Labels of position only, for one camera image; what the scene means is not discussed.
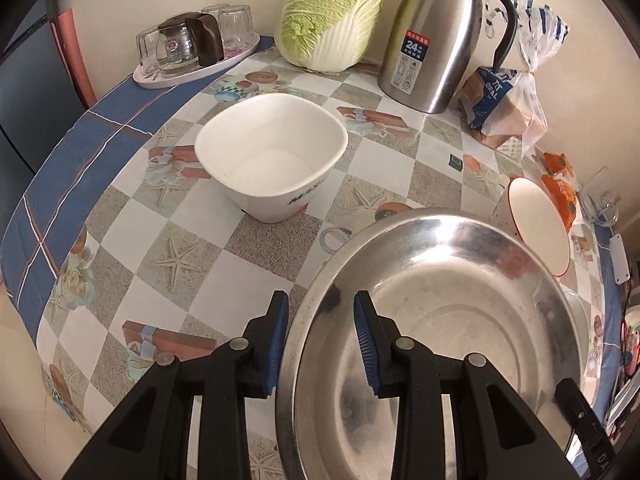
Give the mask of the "large stainless steel basin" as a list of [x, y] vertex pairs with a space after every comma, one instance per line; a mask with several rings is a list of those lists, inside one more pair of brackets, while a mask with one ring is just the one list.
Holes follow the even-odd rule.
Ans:
[[[320, 270], [286, 342], [277, 434], [291, 479], [393, 479], [399, 401], [367, 381], [354, 297], [439, 356], [486, 356], [565, 454], [559, 398], [574, 391], [586, 354], [573, 315], [540, 259], [514, 237], [460, 214], [409, 210], [372, 223]], [[444, 479], [454, 466], [445, 420]]]

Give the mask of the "red rimmed strawberry bowl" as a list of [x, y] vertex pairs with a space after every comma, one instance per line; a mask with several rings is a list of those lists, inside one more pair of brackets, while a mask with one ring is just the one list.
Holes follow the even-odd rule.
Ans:
[[570, 240], [551, 198], [532, 180], [513, 178], [489, 222], [526, 245], [555, 277], [570, 267]]

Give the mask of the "white square bowl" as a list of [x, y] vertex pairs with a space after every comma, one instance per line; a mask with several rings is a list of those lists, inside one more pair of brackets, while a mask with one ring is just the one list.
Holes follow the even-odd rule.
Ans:
[[310, 202], [347, 143], [345, 126], [321, 106], [269, 93], [206, 122], [194, 152], [236, 206], [260, 222], [277, 223]]

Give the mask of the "white power adapter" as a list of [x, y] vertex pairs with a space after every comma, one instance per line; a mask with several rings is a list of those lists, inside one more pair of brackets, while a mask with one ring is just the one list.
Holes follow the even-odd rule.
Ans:
[[617, 285], [627, 283], [630, 280], [630, 270], [623, 237], [620, 234], [615, 234], [610, 238], [608, 250], [612, 260], [615, 283]]

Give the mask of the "checkered patterned tablecloth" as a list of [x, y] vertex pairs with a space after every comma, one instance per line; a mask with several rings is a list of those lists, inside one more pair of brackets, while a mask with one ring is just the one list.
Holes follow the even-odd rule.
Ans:
[[[332, 113], [348, 143], [301, 212], [263, 224], [192, 148], [226, 107], [276, 92]], [[486, 148], [454, 113], [395, 103], [370, 66], [306, 73], [262, 38], [228, 73], [160, 90], [126, 79], [85, 112], [14, 211], [2, 273], [54, 400], [95, 430], [170, 336], [223, 341], [277, 289], [297, 308], [331, 255], [375, 219], [426, 206], [487, 217], [512, 177], [544, 174], [540, 159]]]

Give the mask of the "orange snack packet front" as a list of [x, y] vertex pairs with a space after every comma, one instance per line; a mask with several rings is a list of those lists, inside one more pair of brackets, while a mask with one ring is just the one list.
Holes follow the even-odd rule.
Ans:
[[565, 231], [570, 232], [578, 209], [578, 199], [573, 185], [563, 177], [549, 176], [548, 174], [541, 176], [541, 182], [559, 211]]

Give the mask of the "orange snack packet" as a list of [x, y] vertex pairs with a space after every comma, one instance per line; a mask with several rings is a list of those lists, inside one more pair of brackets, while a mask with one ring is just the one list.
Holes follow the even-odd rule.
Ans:
[[541, 182], [559, 211], [565, 231], [570, 232], [578, 209], [578, 199], [573, 185], [563, 177], [549, 176], [548, 174], [541, 176]]
[[574, 168], [564, 153], [553, 154], [544, 152], [544, 164], [550, 174], [562, 174], [567, 178], [575, 177]]

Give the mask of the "clear glass mug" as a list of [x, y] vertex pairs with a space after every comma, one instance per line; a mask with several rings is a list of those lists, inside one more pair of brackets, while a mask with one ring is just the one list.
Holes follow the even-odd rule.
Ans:
[[578, 193], [582, 212], [586, 218], [598, 226], [615, 226], [620, 218], [620, 193], [613, 185], [611, 171], [607, 166], [600, 168]]

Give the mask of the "orange snack packet rear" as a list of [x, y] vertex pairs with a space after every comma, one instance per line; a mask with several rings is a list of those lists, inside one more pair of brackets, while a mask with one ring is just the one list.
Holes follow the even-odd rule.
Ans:
[[564, 153], [553, 154], [544, 152], [544, 164], [550, 174], [562, 174], [567, 178], [575, 177], [574, 168]]

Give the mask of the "bagged sliced bread loaf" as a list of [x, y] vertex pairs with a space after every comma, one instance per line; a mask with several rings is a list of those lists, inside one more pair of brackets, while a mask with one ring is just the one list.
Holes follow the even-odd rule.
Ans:
[[494, 72], [480, 66], [462, 84], [454, 104], [466, 131], [480, 144], [521, 159], [548, 129], [536, 71], [559, 52], [570, 26], [544, 3], [513, 0], [513, 4], [518, 16], [515, 44], [523, 67]]

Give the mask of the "white oval tray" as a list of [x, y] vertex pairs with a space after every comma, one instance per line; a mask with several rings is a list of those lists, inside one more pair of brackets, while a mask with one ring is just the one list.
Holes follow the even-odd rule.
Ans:
[[208, 76], [223, 73], [230, 70], [239, 62], [242, 62], [252, 55], [259, 44], [260, 36], [257, 32], [252, 32], [248, 39], [244, 41], [238, 48], [226, 50], [226, 57], [215, 65], [201, 67], [194, 66], [184, 73], [165, 75], [157, 72], [153, 75], [146, 76], [142, 67], [137, 66], [132, 73], [132, 79], [141, 88], [157, 90], [178, 86], [179, 84], [187, 84], [188, 82], [197, 81]]

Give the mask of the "upturned drinking glass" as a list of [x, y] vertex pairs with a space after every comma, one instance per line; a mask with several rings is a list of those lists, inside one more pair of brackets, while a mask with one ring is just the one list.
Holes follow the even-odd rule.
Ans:
[[252, 11], [246, 4], [225, 6], [219, 11], [218, 25], [224, 46], [237, 47], [253, 33]]
[[214, 18], [219, 18], [219, 14], [222, 10], [227, 9], [230, 6], [229, 3], [216, 3], [211, 6], [206, 6], [201, 10], [203, 14], [209, 14]]
[[158, 29], [149, 27], [139, 32], [136, 37], [140, 70], [143, 76], [151, 77], [160, 70], [157, 61]]

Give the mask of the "stainless steel thermos jug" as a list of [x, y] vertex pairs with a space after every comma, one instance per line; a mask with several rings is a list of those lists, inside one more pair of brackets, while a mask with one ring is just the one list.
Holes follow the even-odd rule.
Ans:
[[[512, 0], [506, 30], [492, 60], [498, 70], [516, 36]], [[401, 0], [388, 37], [378, 86], [386, 96], [424, 114], [446, 110], [480, 38], [483, 0]]]

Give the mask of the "napa cabbage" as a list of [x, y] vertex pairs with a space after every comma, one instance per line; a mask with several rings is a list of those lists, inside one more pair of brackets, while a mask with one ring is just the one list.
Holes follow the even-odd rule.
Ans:
[[288, 0], [274, 33], [285, 61], [337, 74], [366, 53], [384, 0]]

